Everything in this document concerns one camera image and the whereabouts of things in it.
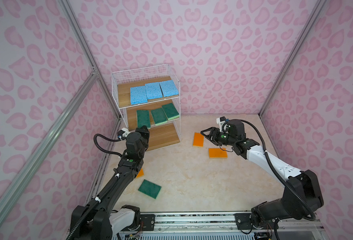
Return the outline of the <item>green scouring pad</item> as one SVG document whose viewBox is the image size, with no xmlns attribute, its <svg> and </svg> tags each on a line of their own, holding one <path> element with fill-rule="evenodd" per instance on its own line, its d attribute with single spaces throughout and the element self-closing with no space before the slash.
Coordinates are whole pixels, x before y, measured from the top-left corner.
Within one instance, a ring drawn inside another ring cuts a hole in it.
<svg viewBox="0 0 353 240">
<path fill-rule="evenodd" d="M 161 106 L 162 110 L 168 121 L 177 119 L 180 117 L 178 110 L 175 108 L 173 103 L 169 103 Z"/>
<path fill-rule="evenodd" d="M 161 190 L 161 186 L 154 184 L 148 180 L 143 180 L 142 184 L 138 188 L 138 191 L 153 198 L 156 199 L 159 192 Z"/>
<path fill-rule="evenodd" d="M 162 108 L 151 110 L 151 116 L 156 126 L 160 126 L 168 122 L 167 117 Z"/>
<path fill-rule="evenodd" d="M 142 128 L 143 126 L 146 126 L 147 129 L 150 129 L 151 123 L 150 123 L 149 111 L 148 110 L 137 110 L 136 111 L 136 122 L 137 122 L 138 128 Z"/>
</svg>

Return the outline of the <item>blue sponge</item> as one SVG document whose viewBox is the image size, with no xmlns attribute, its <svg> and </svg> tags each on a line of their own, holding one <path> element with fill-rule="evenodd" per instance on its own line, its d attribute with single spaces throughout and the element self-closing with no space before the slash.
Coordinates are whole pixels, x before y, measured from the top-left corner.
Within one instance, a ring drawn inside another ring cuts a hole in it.
<svg viewBox="0 0 353 240">
<path fill-rule="evenodd" d="M 138 86 L 130 88 L 130 104 L 139 105 L 147 103 L 146 87 Z"/>
<path fill-rule="evenodd" d="M 163 94 L 158 82 L 145 84 L 145 90 L 146 90 L 146 97 L 148 100 L 155 100 L 163 97 Z"/>
<path fill-rule="evenodd" d="M 173 80 L 159 82 L 163 97 L 172 97 L 179 95 L 179 90 Z"/>
</svg>

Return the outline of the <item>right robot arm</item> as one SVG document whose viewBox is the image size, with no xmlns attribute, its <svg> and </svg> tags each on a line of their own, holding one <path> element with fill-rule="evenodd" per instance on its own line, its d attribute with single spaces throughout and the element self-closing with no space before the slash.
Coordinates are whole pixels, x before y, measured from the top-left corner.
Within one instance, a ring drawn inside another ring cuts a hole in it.
<svg viewBox="0 0 353 240">
<path fill-rule="evenodd" d="M 283 219 L 315 221 L 315 212 L 324 205 L 319 180 L 311 170 L 293 167 L 267 151 L 260 131 L 246 120 L 217 119 L 217 127 L 201 131 L 215 146 L 229 146 L 236 155 L 256 164 L 283 187 L 283 196 L 252 208 L 251 225 L 262 228 Z"/>
</svg>

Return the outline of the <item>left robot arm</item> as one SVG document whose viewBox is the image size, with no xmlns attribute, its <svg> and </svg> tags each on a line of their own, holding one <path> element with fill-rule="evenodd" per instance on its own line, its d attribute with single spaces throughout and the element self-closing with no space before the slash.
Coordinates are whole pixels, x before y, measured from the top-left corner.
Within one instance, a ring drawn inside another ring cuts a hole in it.
<svg viewBox="0 0 353 240">
<path fill-rule="evenodd" d="M 120 239 L 119 232 L 122 230 L 140 229 L 139 207 L 125 205 L 116 212 L 113 208 L 140 172 L 149 137 L 150 132 L 146 126 L 136 128 L 132 133 L 119 131 L 117 140 L 125 141 L 126 149 L 122 154 L 117 153 L 120 161 L 113 170 L 113 177 L 86 205 L 77 206 L 73 210 L 68 240 Z"/>
</svg>

